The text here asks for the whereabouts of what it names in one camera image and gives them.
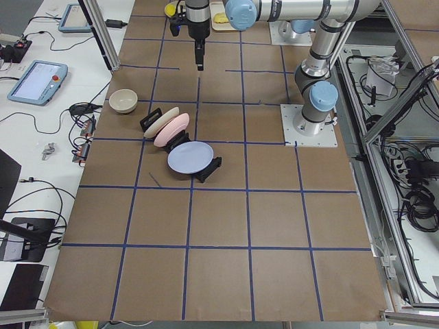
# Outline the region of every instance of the yellow object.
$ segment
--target yellow object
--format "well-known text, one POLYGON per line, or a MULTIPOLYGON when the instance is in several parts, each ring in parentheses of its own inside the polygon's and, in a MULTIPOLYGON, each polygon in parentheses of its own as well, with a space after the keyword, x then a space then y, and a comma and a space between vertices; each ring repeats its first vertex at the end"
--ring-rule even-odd
POLYGON ((228 18, 225 12, 218 12, 214 17, 213 21, 215 23, 228 23, 228 18))
POLYGON ((165 14, 168 17, 172 17, 176 13, 177 7, 173 3, 168 3, 165 6, 165 14))
POLYGON ((78 329, 97 329, 98 321, 76 321, 78 329))

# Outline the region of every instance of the tablet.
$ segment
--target tablet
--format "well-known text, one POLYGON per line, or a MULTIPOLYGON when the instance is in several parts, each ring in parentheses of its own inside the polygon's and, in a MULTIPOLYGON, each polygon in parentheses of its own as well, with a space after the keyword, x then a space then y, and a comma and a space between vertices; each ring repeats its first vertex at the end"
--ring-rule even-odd
POLYGON ((61 87, 66 75, 66 64, 35 60, 9 92, 8 99, 20 103, 45 105, 61 87))
POLYGON ((58 31, 64 33, 91 32, 90 25, 88 25, 81 6, 78 3, 67 5, 66 11, 64 15, 62 15, 62 19, 58 25, 58 31))

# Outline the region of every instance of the white mounting plate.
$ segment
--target white mounting plate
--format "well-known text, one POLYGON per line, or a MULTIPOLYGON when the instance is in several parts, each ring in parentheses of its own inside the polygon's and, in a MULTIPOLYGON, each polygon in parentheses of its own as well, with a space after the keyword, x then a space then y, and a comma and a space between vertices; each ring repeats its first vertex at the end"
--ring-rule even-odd
POLYGON ((272 38, 272 45, 290 45, 301 47, 309 47, 312 45, 313 41, 311 40, 309 32, 298 34, 297 38, 295 39, 285 40, 282 38, 278 32, 278 28, 281 23, 282 21, 270 22, 270 36, 272 38))
MULTIPOLYGON (((337 138, 335 137, 333 125, 326 125, 323 130, 314 137, 304 136, 297 132, 293 127, 293 119, 296 113, 302 110, 300 104, 281 104, 283 136, 285 146, 299 147, 337 147, 337 138)), ((331 116, 328 114, 326 121, 330 121, 331 116)))

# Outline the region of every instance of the white desk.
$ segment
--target white desk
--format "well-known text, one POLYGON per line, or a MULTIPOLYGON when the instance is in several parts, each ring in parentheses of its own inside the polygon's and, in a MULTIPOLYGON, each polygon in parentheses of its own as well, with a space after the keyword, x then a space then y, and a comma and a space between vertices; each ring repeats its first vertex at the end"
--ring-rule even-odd
MULTIPOLYGON (((134 5, 134 0, 100 0, 98 2, 104 19, 119 19, 124 22, 128 22, 132 6, 134 5)), ((51 14, 61 17, 69 3, 72 3, 72 1, 45 0, 35 16, 48 16, 47 14, 51 14)), ((114 46, 117 52, 119 52, 126 29, 109 30, 114 46)), ((25 30, 25 34, 38 31, 48 31, 55 37, 54 49, 70 47, 92 36, 92 33, 60 33, 58 31, 58 22, 47 19, 32 21, 25 30)), ((33 43, 23 61, 20 64, 13 64, 8 71, 0 72, 0 77, 22 76, 33 60, 64 63, 69 67, 69 73, 60 90, 46 106, 33 106, 8 101, 6 96, 16 81, 0 80, 0 120, 14 112, 30 113, 36 117, 36 124, 39 130, 52 132, 58 128, 58 118, 63 110, 69 108, 71 104, 90 101, 110 81, 111 74, 106 68, 94 39, 68 51, 50 51, 49 46, 52 39, 49 34, 34 34, 29 36, 29 40, 32 40, 33 43)), ((103 104, 105 94, 106 90, 94 100, 94 103, 103 104)), ((70 119, 69 113, 66 112, 62 117, 61 130, 57 134, 39 134, 34 129, 31 117, 15 115, 0 123, 0 148, 21 164, 21 178, 32 176, 39 180, 46 180, 75 195, 83 169, 77 163, 71 162, 73 157, 71 154, 72 147, 67 135, 72 125, 73 122, 70 119), (56 150, 47 160, 43 161, 41 152, 48 143, 55 143, 56 150)), ((72 136, 79 136, 79 131, 80 129, 76 127, 72 132, 72 136)), ((12 201, 26 193, 44 187, 48 186, 42 183, 18 184, 12 201)), ((62 193, 62 196, 64 200, 62 214, 68 219, 73 206, 73 200, 65 193, 62 193)), ((45 209, 59 211, 59 207, 60 202, 56 192, 48 190, 25 198, 17 203, 17 205, 11 207, 10 210, 45 209)), ((44 212, 33 212, 7 214, 4 219, 10 221, 14 217, 53 218, 54 216, 44 212)), ((41 264, 49 266, 49 272, 40 294, 40 299, 42 300, 47 294, 57 257, 58 249, 51 248, 45 252, 45 256, 41 261, 41 264)), ((15 264, 0 262, 0 301, 4 297, 15 264)))

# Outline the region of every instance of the small beige bowl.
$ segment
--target small beige bowl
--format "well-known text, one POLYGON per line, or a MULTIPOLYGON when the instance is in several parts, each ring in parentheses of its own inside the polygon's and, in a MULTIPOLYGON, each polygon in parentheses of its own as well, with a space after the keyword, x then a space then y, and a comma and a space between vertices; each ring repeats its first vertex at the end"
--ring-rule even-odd
POLYGON ((131 89, 119 89, 110 96, 111 108, 122 114, 135 110, 137 106, 137 94, 131 89))

